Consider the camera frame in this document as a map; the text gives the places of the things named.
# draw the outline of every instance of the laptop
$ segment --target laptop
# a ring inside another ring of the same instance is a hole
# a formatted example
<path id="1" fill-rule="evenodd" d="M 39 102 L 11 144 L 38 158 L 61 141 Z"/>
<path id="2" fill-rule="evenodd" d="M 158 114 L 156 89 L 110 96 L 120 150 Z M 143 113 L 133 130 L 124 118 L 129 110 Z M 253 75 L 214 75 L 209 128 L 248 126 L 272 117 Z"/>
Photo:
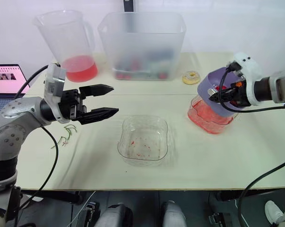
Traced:
<path id="1" fill-rule="evenodd" d="M 26 78 L 18 64 L 0 65 L 0 110 L 11 100 L 26 82 Z M 29 90 L 26 86 L 22 91 L 22 97 Z"/>

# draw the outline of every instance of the purple lid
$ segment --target purple lid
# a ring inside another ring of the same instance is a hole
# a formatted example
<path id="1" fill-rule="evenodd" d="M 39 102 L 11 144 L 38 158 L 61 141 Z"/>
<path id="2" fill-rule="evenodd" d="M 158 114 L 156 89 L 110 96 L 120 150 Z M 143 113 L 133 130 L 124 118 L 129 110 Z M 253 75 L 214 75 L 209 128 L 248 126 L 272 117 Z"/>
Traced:
<path id="1" fill-rule="evenodd" d="M 220 80 L 223 77 L 223 74 L 226 71 L 226 67 L 222 67 L 217 69 L 213 72 L 210 72 L 206 78 L 198 85 L 197 92 L 202 97 L 202 99 L 212 108 L 212 110 L 222 117 L 229 117 L 234 114 L 234 112 L 228 111 L 223 108 L 219 103 L 215 103 L 209 100 L 210 95 L 208 94 L 208 89 L 215 89 L 220 84 Z M 224 86 L 229 88 L 231 83 L 234 83 L 239 80 L 239 77 L 236 76 L 234 73 L 229 72 L 226 80 L 224 81 Z M 231 105 L 230 103 L 225 103 L 227 107 L 241 110 L 241 108 L 236 108 L 235 106 Z"/>

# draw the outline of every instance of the large plastic storage bin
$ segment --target large plastic storage bin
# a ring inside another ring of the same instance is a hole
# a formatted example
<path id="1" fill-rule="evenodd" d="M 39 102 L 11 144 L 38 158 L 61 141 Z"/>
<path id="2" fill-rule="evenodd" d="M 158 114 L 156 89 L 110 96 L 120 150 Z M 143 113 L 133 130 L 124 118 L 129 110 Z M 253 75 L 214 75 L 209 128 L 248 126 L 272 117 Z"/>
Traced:
<path id="1" fill-rule="evenodd" d="M 98 32 L 116 79 L 174 78 L 186 33 L 180 14 L 109 13 Z"/>

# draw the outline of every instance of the red liquid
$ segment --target red liquid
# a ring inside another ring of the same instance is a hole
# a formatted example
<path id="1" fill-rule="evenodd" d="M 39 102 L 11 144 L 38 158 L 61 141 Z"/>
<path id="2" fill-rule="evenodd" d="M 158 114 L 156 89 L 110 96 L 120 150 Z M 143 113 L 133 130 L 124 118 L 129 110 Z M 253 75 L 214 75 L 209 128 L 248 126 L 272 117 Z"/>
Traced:
<path id="1" fill-rule="evenodd" d="M 92 57 L 80 55 L 69 58 L 62 63 L 67 70 L 67 78 L 73 82 L 84 82 L 97 75 L 97 67 Z"/>
<path id="2" fill-rule="evenodd" d="M 224 128 L 233 121 L 232 116 L 221 117 L 215 113 L 204 100 L 198 100 L 191 104 L 188 117 L 199 127 L 211 134 L 222 133 Z"/>

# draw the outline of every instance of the tabletop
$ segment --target tabletop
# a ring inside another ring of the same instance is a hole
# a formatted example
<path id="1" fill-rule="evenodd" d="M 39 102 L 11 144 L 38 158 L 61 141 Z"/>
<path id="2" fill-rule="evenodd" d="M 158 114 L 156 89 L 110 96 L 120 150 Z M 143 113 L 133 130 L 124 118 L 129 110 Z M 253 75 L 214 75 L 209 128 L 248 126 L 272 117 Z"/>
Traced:
<path id="1" fill-rule="evenodd" d="M 285 161 L 285 110 L 239 114 L 225 132 L 208 134 L 187 117 L 197 85 L 185 85 L 181 74 L 197 70 L 204 77 L 223 67 L 232 53 L 184 53 L 172 81 L 119 81 L 113 78 L 103 55 L 96 56 L 100 73 L 85 83 L 66 81 L 65 90 L 88 84 L 115 88 L 104 96 L 84 100 L 87 109 L 119 108 L 113 117 L 92 124 L 70 122 L 69 143 L 59 145 L 55 171 L 47 190 L 224 190 L 243 189 L 251 181 Z M 44 75 L 27 96 L 43 95 Z M 123 120 L 133 114 L 159 116 L 169 128 L 168 156 L 160 166 L 132 166 L 117 151 Z M 59 140 L 68 136 L 65 125 L 46 128 Z M 55 157 L 53 141 L 37 129 L 27 137 L 18 157 L 17 184 L 38 189 Z M 285 168 L 254 188 L 285 187 Z"/>

